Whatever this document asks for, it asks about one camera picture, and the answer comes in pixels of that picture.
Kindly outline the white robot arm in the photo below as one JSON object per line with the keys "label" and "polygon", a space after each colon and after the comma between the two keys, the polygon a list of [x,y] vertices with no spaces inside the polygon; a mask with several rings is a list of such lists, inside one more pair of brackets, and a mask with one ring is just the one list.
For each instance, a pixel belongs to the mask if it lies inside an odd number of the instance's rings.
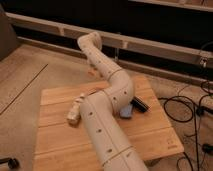
{"label": "white robot arm", "polygon": [[104,171],[148,171],[129,139],[113,117],[135,95],[134,83],[127,72],[101,52],[97,32],[81,36],[78,46],[89,62],[108,81],[109,86],[87,95],[80,114]]}

